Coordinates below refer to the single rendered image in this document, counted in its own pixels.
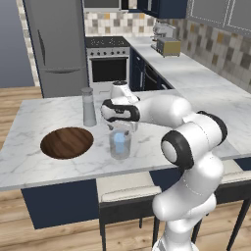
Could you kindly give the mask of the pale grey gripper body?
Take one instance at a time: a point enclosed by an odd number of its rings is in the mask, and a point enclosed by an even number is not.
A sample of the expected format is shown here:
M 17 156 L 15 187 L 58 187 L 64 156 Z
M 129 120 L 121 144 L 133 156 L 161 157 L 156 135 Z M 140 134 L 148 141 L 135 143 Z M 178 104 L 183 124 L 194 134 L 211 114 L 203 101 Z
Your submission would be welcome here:
M 130 132 L 136 132 L 137 129 L 138 129 L 138 123 L 137 122 L 115 120 L 113 122 L 107 121 L 106 124 L 111 129 L 122 129 L 122 130 L 128 130 Z

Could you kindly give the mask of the clear glass ice bowl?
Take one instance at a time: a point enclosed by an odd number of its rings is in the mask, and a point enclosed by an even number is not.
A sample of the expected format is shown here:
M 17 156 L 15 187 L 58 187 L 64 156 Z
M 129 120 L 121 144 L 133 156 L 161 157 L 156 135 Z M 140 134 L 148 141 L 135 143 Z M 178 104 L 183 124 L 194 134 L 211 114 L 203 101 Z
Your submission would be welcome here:
M 125 152 L 124 153 L 117 153 L 116 152 L 116 142 L 114 140 L 114 136 L 116 132 L 123 132 L 125 134 Z M 109 135 L 109 140 L 110 140 L 110 152 L 111 156 L 114 159 L 117 160 L 124 160 L 129 157 L 130 154 L 130 143 L 131 143 L 131 134 L 128 130 L 122 130 L 122 129 L 114 129 L 110 135 Z

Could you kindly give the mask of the round brown wooden bowl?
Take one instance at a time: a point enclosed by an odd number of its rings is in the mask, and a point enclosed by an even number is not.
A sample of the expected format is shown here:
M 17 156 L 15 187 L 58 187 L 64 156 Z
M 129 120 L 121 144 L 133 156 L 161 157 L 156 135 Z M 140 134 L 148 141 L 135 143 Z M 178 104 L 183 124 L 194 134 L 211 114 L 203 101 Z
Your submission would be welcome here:
M 88 151 L 93 141 L 92 134 L 84 128 L 62 127 L 44 136 L 40 149 L 51 158 L 68 160 Z

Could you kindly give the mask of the navy base cupboards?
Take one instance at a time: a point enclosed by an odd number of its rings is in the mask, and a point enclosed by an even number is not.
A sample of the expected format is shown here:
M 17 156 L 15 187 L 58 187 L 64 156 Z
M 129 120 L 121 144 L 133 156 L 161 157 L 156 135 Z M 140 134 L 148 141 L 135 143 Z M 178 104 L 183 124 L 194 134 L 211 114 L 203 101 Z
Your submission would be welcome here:
M 132 91 L 154 91 L 172 89 L 157 72 L 136 52 L 130 48 L 130 80 Z

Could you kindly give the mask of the silver stove with oven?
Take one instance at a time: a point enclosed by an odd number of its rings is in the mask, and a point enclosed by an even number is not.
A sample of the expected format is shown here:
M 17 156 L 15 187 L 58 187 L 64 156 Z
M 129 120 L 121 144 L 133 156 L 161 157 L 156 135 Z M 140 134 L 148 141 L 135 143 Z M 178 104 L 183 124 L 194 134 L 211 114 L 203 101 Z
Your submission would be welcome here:
M 110 92 L 115 81 L 129 82 L 130 45 L 122 36 L 86 37 L 85 45 L 94 94 Z

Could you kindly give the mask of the black stool with cream seat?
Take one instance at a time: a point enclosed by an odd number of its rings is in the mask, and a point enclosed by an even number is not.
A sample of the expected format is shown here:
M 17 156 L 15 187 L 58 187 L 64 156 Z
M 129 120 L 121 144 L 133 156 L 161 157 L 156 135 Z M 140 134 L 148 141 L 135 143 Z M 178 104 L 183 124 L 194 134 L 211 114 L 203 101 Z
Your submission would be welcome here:
M 217 204 L 242 201 L 226 248 L 226 251 L 230 251 L 251 205 L 251 157 L 226 161 L 226 168 L 228 174 L 224 175 L 222 183 L 215 192 Z
M 162 192 L 149 172 L 100 177 L 96 188 L 102 251 L 106 251 L 106 225 L 139 219 L 142 227 L 142 220 L 153 216 L 154 196 Z

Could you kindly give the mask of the yellow and silver toaster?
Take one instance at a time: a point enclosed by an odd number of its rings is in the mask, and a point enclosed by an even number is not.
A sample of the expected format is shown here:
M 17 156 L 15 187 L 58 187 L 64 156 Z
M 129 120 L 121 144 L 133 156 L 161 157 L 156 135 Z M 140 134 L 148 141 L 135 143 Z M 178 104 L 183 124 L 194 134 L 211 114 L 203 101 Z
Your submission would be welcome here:
M 157 51 L 163 56 L 179 56 L 180 41 L 171 37 L 159 37 L 156 44 Z

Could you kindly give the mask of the silver coffee machine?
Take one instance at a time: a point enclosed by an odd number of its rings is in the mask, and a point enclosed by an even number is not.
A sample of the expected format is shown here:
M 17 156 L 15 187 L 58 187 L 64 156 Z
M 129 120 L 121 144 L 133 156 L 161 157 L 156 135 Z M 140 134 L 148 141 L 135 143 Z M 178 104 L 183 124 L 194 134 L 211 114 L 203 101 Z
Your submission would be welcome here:
M 159 21 L 156 21 L 153 26 L 153 35 L 151 36 L 153 43 L 151 44 L 151 47 L 153 49 L 156 48 L 157 39 L 159 37 L 175 37 L 175 30 L 176 28 L 174 26 L 160 23 Z

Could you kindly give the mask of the navy island cabinet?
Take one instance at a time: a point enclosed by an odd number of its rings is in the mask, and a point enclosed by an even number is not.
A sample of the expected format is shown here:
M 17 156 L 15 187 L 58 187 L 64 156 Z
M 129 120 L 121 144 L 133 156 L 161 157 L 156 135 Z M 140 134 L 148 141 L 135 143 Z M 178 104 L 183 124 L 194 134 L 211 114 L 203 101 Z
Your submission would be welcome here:
M 235 159 L 241 171 L 251 171 L 251 157 Z M 170 188 L 180 178 L 177 168 L 151 171 L 155 185 L 162 191 Z M 215 191 L 217 204 L 251 198 L 251 184 L 237 182 L 221 184 Z M 72 224 L 99 218 L 96 180 L 83 180 L 55 185 L 22 189 L 22 194 L 35 229 Z M 105 208 L 105 217 L 111 223 L 153 216 L 150 199 L 146 201 L 115 203 L 115 208 Z

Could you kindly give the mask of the grey fridge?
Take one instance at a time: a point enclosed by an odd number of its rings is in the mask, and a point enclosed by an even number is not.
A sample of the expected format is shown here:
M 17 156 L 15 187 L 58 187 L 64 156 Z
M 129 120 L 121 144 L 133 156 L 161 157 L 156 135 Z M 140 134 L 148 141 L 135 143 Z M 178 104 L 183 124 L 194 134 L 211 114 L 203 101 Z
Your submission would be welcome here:
M 23 0 L 44 98 L 88 85 L 82 0 Z

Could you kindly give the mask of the navy wall cupboards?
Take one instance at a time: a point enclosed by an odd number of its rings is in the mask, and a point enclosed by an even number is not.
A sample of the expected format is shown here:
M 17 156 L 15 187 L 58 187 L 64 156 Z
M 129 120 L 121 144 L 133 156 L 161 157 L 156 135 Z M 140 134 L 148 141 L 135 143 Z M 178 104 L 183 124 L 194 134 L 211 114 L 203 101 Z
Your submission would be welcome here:
M 131 13 L 144 13 L 157 19 L 184 19 L 188 0 L 137 0 Z

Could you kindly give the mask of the grey wall cupboards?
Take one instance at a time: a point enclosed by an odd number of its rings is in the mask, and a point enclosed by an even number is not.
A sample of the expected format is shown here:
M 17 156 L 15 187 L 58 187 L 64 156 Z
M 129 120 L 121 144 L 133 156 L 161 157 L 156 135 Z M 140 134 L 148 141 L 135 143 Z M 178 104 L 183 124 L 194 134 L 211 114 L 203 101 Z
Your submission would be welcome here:
M 186 17 L 251 38 L 251 0 L 188 0 Z

